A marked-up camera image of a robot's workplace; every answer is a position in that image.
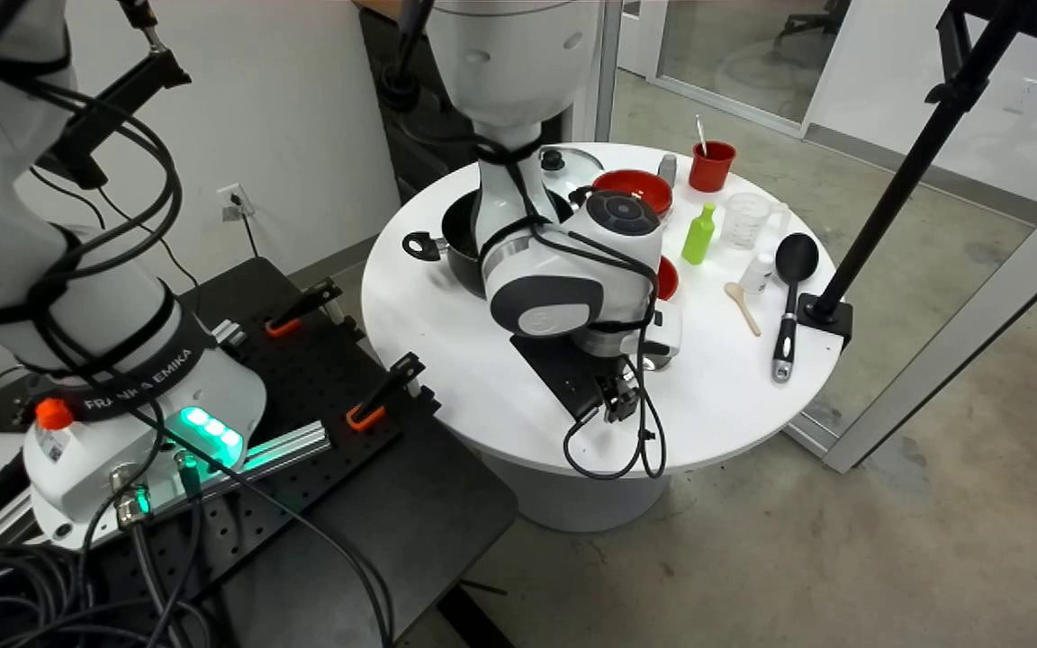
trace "white wall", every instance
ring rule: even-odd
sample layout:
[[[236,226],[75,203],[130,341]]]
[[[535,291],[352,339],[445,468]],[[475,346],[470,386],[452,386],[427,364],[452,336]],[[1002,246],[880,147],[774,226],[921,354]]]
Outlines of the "white wall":
[[[853,0],[808,123],[904,154],[932,113],[925,94],[939,83],[944,8]],[[1037,94],[1026,80],[1037,80],[1037,41],[1020,36],[935,165],[1037,203]]]
[[[394,186],[378,123],[357,8],[349,0],[153,0],[163,36],[195,75],[144,113],[183,172],[183,219],[172,248],[199,278],[249,255],[242,226],[220,225],[217,186],[243,183],[258,206],[258,248],[303,272],[391,215]],[[144,54],[111,0],[70,0],[79,87],[97,94]],[[157,186],[134,147],[97,154],[111,195],[138,208]],[[90,225],[70,203],[24,186],[54,219]],[[163,254],[148,267],[183,278]]]

